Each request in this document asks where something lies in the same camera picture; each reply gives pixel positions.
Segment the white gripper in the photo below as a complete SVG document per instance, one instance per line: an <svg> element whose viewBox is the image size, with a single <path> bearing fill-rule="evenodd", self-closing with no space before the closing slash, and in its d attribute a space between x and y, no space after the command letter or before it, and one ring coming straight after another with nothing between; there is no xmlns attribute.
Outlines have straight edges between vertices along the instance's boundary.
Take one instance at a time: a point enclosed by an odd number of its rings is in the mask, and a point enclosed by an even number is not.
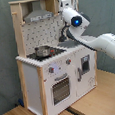
<svg viewBox="0 0 115 115"><path fill-rule="evenodd" d="M59 0L59 10L63 11L64 9L66 9L67 7L71 7L71 0Z"/></svg>

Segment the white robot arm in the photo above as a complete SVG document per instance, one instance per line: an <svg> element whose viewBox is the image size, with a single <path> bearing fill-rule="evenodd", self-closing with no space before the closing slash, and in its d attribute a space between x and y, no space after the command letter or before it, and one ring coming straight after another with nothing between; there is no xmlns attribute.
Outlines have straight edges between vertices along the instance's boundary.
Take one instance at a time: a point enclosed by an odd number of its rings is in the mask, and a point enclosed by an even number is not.
<svg viewBox="0 0 115 115"><path fill-rule="evenodd" d="M71 0L59 0L59 11L64 22L69 24L70 38L94 51L102 51L115 59L115 35L108 33L100 36L84 36L82 33L90 24L90 20L84 14L73 9Z"/></svg>

